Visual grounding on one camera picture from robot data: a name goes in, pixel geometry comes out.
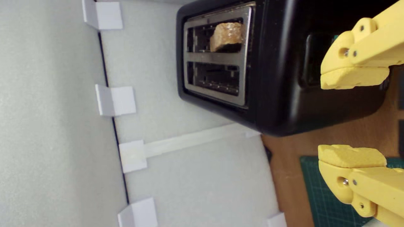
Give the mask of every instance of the cutting mat grid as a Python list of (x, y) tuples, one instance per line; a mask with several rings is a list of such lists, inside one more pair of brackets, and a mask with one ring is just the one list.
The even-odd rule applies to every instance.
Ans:
[[(334, 196), (320, 174), (318, 157), (301, 157), (300, 164), (315, 227), (361, 227), (372, 219), (359, 216), (351, 205)], [(388, 158), (387, 166), (403, 168), (404, 161)]]

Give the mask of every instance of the metal screw head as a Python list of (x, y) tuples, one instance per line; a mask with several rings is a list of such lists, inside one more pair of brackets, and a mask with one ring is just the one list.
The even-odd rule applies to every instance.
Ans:
[(349, 181), (348, 179), (344, 179), (344, 181), (342, 182), (345, 186), (349, 186)]

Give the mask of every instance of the toaster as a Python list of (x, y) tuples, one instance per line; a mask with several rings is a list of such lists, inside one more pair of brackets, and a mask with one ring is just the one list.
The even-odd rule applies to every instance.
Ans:
[[(320, 66), (338, 37), (395, 1), (198, 0), (177, 13), (179, 96), (264, 134), (286, 136), (368, 116), (378, 86), (322, 90)], [(213, 52), (221, 23), (240, 23), (243, 43)]]

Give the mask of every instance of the wooden table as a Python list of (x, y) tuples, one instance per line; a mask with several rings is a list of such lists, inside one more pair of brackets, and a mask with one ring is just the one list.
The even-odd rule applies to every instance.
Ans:
[(273, 154), (272, 177), (288, 227), (314, 226), (299, 158), (317, 156), (319, 144), (372, 147), (387, 157), (398, 156), (398, 119), (404, 114), (398, 111), (397, 73), (391, 79), (385, 102), (369, 117), (288, 137), (262, 137)]

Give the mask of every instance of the foam panel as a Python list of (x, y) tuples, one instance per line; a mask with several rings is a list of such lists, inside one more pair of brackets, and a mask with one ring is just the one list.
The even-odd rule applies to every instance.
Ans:
[(3, 1), (0, 50), (0, 226), (118, 226), (125, 188), (81, 1)]

